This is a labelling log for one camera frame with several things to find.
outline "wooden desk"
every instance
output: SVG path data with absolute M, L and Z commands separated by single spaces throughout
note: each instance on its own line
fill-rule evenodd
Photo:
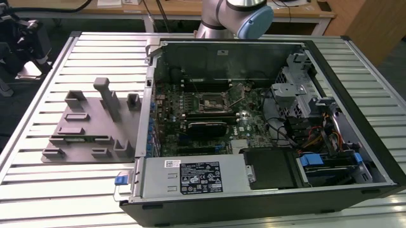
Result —
M 77 8 L 84 0 L 8 0 L 12 7 L 53 7 L 60 9 Z M 145 0 L 151 14 L 155 19 L 162 19 L 160 11 L 155 0 Z M 168 19 L 175 20 L 200 20 L 202 1 L 195 0 L 162 0 L 164 12 Z M 21 17 L 32 18 L 89 18 L 89 19 L 143 19 L 145 31 L 154 32 L 152 23 L 147 17 L 144 5 L 125 5 L 120 8 L 99 9 L 97 1 L 81 10 L 80 13 L 61 14 L 44 12 L 19 13 Z M 323 35 L 334 12 L 322 11 L 315 0 L 310 4 L 291 7 L 291 19 L 287 8 L 275 9 L 274 22 L 315 23 L 312 35 Z

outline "black cable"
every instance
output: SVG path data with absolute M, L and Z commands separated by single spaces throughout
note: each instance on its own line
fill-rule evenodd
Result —
M 145 0 L 141 0 L 141 2 L 144 3 L 144 7 L 145 7 L 145 10 L 147 10 L 148 18 L 149 18 L 149 20 L 151 20 L 151 22 L 152 22 L 154 31 L 158 32 L 158 27 L 156 27 L 155 20 L 154 20 L 154 17 L 152 17 L 149 8 L 148 8 L 148 6 L 147 6 Z
M 283 3 L 283 5 L 287 7 L 287 10 L 288 10 L 288 12 L 290 12 L 290 23 L 291 23 L 291 21 L 292 21 L 291 7 L 290 7 L 288 5 L 286 5 L 284 2 L 282 2 L 282 3 Z
M 21 8 L 9 8 L 5 10 L 5 13 L 17 13 L 17 12 L 55 12 L 55 13 L 77 13 L 81 11 L 91 3 L 92 0 L 87 0 L 81 6 L 76 9 L 55 9 L 55 8 L 36 8 L 36 7 L 21 7 Z
M 160 4 L 160 0 L 156 0 L 156 4 L 158 4 L 158 8 L 159 8 L 159 11 L 160 11 L 160 14 L 163 15 L 163 19 L 164 19 L 164 27 L 166 27 L 166 31 L 170 33 L 171 30 L 170 30 L 170 21 L 166 17 L 166 11 L 164 11 L 164 8 Z

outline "slotted aluminum surface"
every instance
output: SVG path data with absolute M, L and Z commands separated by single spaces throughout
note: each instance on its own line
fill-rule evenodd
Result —
M 143 95 L 147 66 L 145 44 L 151 38 L 191 38 L 191 34 L 83 33 L 69 38 L 63 53 L 33 100 L 0 162 L 0 227 L 137 227 L 113 201 L 113 178 L 132 164 L 43 164 L 47 146 L 65 108 L 68 90 L 99 96 L 92 87 L 107 76 L 119 97 Z M 351 43 L 339 37 L 264 36 L 264 39 L 314 40 L 363 114 L 406 169 L 406 109 L 403 101 Z M 320 85 L 326 94 L 328 89 Z M 129 193 L 128 188 L 120 194 Z M 179 227 L 406 227 L 405 192 L 371 199 L 342 212 L 196 224 Z

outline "warning label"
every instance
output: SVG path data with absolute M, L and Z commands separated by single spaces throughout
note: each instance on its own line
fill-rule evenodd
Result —
M 219 162 L 180 164 L 180 193 L 202 194 L 223 192 Z

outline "floor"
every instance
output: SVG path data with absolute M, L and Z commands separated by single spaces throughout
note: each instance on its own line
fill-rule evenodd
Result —
M 60 26 L 51 19 L 41 20 L 47 26 L 52 51 L 49 60 L 53 61 L 64 46 L 71 31 L 93 31 L 93 32 L 144 32 L 143 22 L 140 20 L 63 20 Z M 166 32 L 162 21 L 156 22 L 159 32 Z M 191 33 L 198 29 L 198 21 L 172 21 L 172 32 Z M 406 42 L 401 41 L 378 70 L 393 84 L 398 93 L 406 99 Z M 3 150 L 9 136 L 20 122 L 24 112 L 29 106 L 31 100 L 40 87 L 40 82 L 15 82 L 12 76 L 7 76 L 0 69 L 0 75 L 15 91 L 12 97 L 0 97 L 0 151 Z

